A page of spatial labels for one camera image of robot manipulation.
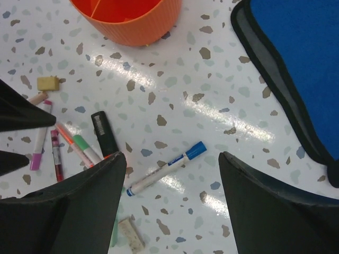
eraser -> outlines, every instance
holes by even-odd
[[[120,232],[128,239],[129,247],[133,254],[142,251],[145,248],[145,243],[139,236],[137,230],[132,225],[131,217],[128,217],[119,222]]]
[[[39,77],[39,91],[59,91],[59,79],[57,77]]]

red marker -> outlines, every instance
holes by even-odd
[[[61,156],[60,156],[60,149],[59,149],[58,134],[59,134],[59,132],[57,130],[51,131],[55,174],[57,176],[57,181],[60,182],[60,181],[64,180],[64,174],[63,174],[63,167],[61,165]]]

marker label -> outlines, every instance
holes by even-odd
[[[95,123],[96,123],[99,135],[100,136],[105,135],[104,127],[102,126],[102,123],[101,123],[101,120],[100,120],[100,116],[96,115],[94,117],[94,119],[95,119]]]
[[[182,158],[184,158],[184,155],[180,155],[180,156],[176,157],[174,160],[170,161],[168,163],[168,165],[170,166],[172,164],[175,164],[177,161],[181,160]]]
[[[53,157],[54,157],[54,164],[61,165],[61,158],[60,158],[60,148],[53,147]]]

pink marker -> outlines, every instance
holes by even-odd
[[[51,113],[52,110],[52,102],[45,99],[43,102],[42,109],[45,110],[47,113]],[[44,139],[46,137],[47,127],[39,128],[37,139],[35,141],[34,152],[32,157],[31,163],[31,170],[39,170],[41,157],[42,157],[42,149]]]

marker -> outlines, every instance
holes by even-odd
[[[36,96],[30,98],[28,101],[33,105],[38,105],[43,102],[44,99],[47,99],[48,95],[46,92],[38,93]]]
[[[165,164],[161,168],[156,169],[154,172],[152,172],[148,176],[132,184],[132,186],[129,187],[126,191],[127,195],[131,197],[131,196],[138,194],[143,189],[159,181],[161,178],[167,176],[169,173],[175,171],[176,169],[186,164],[190,160],[193,160],[195,157],[199,156],[206,150],[207,149],[205,145],[200,141],[199,143],[195,144],[186,153],[178,156],[177,158]]]
[[[102,156],[106,158],[119,151],[115,141],[110,122],[107,119],[105,112],[99,111],[91,115],[94,125],[94,131],[100,145]]]
[[[58,134],[59,133],[57,130],[51,131],[55,174],[57,176],[57,182],[61,182],[62,180],[64,180],[64,173],[63,173],[63,166],[61,165],[61,155],[60,155]]]
[[[81,137],[80,135],[74,135],[73,140],[81,148],[84,154],[86,154],[88,159],[93,162],[93,164],[96,165],[101,161],[100,157],[94,152],[90,145],[87,144],[83,137]]]
[[[61,123],[56,123],[55,127],[57,128],[57,130],[61,134],[61,136],[63,136],[63,138],[69,144],[69,146],[72,147],[73,151],[75,151],[75,153],[79,156],[79,158],[84,162],[86,168],[93,167],[94,164],[82,152],[80,147],[76,143],[74,143],[74,140],[72,139],[72,136],[69,134],[67,129]]]
[[[47,113],[51,113],[52,110],[52,102],[45,99],[43,102],[42,109],[45,110]],[[40,162],[42,157],[42,149],[43,149],[43,143],[44,139],[46,137],[47,127],[39,128],[37,139],[35,140],[35,146],[34,146],[34,152],[32,157],[32,163],[30,170],[39,170],[40,168]]]

